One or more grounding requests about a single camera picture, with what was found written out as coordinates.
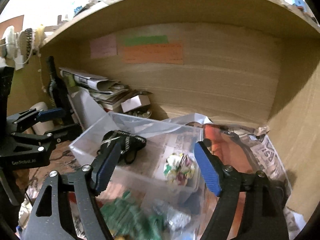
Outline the green sticky note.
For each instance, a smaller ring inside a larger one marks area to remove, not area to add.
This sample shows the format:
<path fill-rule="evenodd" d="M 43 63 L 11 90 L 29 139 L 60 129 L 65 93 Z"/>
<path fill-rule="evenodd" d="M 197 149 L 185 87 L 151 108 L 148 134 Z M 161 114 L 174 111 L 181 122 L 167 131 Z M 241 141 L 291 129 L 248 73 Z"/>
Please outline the green sticky note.
<path fill-rule="evenodd" d="M 148 44 L 167 44 L 167 35 L 156 35 L 156 36 L 137 36 L 132 38 L 125 38 L 124 46 L 138 46 L 138 45 L 148 45 Z"/>

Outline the pink sticky note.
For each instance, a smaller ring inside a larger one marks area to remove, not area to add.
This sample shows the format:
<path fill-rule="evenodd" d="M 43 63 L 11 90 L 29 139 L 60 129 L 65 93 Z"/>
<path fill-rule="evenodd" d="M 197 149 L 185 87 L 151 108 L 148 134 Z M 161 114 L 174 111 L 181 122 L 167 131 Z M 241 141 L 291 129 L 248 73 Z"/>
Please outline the pink sticky note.
<path fill-rule="evenodd" d="M 91 39 L 89 41 L 89 46 L 92 59 L 117 55 L 117 39 L 115 34 Z"/>

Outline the clear plastic bag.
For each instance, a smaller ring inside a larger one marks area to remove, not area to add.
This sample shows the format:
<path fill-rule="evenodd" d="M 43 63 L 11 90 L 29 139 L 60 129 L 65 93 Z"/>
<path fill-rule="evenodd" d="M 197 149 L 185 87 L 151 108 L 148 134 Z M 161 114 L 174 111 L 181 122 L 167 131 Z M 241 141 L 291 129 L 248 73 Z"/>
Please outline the clear plastic bag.
<path fill-rule="evenodd" d="M 262 170 L 268 178 L 283 182 L 286 193 L 291 193 L 292 187 L 287 181 L 283 164 L 266 133 L 259 134 L 253 128 L 239 125 L 216 124 L 207 116 L 197 113 L 163 121 L 200 128 L 202 139 L 210 140 L 210 151 L 224 164 L 230 164 L 240 172 L 253 173 Z M 199 189 L 203 189 L 201 176 Z M 185 202 L 179 204 L 192 207 L 196 202 L 200 202 L 201 198 L 195 198 L 197 191 Z"/>

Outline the clear plastic storage box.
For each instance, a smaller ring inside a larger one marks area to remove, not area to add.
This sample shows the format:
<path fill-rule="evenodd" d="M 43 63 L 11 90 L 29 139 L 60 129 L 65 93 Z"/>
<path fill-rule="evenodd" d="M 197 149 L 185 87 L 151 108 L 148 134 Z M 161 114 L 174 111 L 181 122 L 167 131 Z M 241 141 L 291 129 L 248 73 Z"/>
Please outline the clear plastic storage box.
<path fill-rule="evenodd" d="M 130 165 L 118 165 L 111 178 L 113 183 L 143 193 L 143 206 L 150 206 L 155 198 L 171 205 L 183 203 L 198 190 L 198 168 L 195 168 L 193 177 L 185 186 L 167 183 L 163 168 L 172 153 L 194 156 L 194 145 L 202 139 L 200 128 L 108 112 L 74 140 L 69 149 L 81 166 L 91 164 L 103 136 L 114 130 L 129 132 L 147 140 L 135 161 Z"/>

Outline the black pouch with chain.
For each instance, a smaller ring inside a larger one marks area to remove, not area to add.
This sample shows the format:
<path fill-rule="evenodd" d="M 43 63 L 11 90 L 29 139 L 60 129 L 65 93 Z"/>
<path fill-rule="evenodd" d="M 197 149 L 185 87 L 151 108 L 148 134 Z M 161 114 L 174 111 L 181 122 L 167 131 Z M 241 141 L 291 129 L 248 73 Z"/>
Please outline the black pouch with chain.
<path fill-rule="evenodd" d="M 147 139 L 121 130 L 109 131 L 103 136 L 97 154 L 100 155 L 103 149 L 110 148 L 117 142 L 120 143 L 118 163 L 124 162 L 130 165 L 135 161 L 138 151 L 146 146 Z"/>

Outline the dark wine bottle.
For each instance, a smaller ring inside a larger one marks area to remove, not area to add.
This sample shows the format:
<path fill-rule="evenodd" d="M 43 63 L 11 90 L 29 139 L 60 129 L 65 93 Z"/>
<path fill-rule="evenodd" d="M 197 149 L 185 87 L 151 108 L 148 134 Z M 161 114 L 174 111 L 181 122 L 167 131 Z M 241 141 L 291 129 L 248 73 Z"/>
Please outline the dark wine bottle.
<path fill-rule="evenodd" d="M 56 68 L 54 57 L 49 56 L 46 59 L 47 67 L 50 75 L 50 83 L 48 85 L 48 93 L 53 101 L 56 108 L 61 108 L 65 111 L 65 116 L 62 118 L 64 125 L 74 124 L 74 119 L 72 117 L 73 109 L 71 107 L 68 90 L 64 81 L 59 78 Z"/>

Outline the stack of newspapers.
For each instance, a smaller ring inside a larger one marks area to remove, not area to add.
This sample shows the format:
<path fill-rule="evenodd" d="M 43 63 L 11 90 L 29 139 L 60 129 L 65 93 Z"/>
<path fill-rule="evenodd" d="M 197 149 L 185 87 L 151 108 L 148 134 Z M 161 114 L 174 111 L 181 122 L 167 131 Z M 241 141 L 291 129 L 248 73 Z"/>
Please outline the stack of newspapers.
<path fill-rule="evenodd" d="M 138 91 L 118 80 L 89 74 L 71 68 L 60 68 L 60 74 L 68 87 L 82 87 L 106 111 L 123 113 L 121 103 L 137 95 L 147 95 L 147 91 Z"/>

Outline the wooden shelf board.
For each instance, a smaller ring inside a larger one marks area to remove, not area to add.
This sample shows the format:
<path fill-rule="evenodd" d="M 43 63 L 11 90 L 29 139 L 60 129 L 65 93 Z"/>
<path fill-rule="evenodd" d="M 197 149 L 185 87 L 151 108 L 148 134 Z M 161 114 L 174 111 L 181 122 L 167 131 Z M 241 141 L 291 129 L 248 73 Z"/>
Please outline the wooden shelf board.
<path fill-rule="evenodd" d="M 233 25 L 319 48 L 319 26 L 281 0 L 113 0 L 76 16 L 46 38 L 41 48 L 165 23 Z"/>

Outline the black leopard headband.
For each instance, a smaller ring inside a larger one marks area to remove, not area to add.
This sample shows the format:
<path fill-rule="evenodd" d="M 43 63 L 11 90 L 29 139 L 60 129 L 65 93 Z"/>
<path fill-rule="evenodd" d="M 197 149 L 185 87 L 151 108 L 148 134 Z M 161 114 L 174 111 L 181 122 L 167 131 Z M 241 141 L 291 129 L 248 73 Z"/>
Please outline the black leopard headband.
<path fill-rule="evenodd" d="M 33 47 L 33 30 L 31 28 L 25 29 L 26 34 L 26 56 L 29 56 Z"/>

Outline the small white box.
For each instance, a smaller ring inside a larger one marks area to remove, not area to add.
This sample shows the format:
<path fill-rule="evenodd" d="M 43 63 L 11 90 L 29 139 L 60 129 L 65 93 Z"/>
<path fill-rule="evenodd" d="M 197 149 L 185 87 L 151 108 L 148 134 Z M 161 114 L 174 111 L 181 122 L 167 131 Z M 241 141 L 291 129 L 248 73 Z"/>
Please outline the small white box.
<path fill-rule="evenodd" d="M 137 95 L 121 103 L 121 108 L 124 113 L 140 107 L 150 105 L 150 100 L 147 95 Z"/>

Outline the green fabric scrunchie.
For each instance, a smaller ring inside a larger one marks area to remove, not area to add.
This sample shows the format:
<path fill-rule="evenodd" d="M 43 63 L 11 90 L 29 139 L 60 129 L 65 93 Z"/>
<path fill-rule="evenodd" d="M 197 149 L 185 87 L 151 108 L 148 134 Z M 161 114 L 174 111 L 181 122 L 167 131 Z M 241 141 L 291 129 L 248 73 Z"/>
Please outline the green fabric scrunchie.
<path fill-rule="evenodd" d="M 103 219 L 114 236 L 130 239 L 162 239 L 163 216 L 146 215 L 130 191 L 123 193 L 100 209 Z"/>

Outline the orange sticky note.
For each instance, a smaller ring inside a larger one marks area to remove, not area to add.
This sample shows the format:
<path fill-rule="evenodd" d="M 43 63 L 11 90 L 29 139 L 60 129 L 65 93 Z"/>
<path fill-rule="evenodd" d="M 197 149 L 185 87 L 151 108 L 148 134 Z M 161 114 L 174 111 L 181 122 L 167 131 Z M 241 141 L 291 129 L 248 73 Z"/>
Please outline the orange sticky note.
<path fill-rule="evenodd" d="M 122 59 L 128 64 L 184 64 L 183 46 L 179 43 L 167 43 L 124 47 Z"/>

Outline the white plastic sheet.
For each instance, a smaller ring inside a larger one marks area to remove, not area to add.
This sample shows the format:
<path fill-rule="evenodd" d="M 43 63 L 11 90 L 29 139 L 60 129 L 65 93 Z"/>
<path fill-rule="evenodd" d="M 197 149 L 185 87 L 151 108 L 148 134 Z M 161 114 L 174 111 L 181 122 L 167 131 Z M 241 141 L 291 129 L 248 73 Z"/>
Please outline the white plastic sheet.
<path fill-rule="evenodd" d="M 105 110 L 90 96 L 87 89 L 68 87 L 71 106 L 83 130 L 88 129 L 106 115 Z"/>

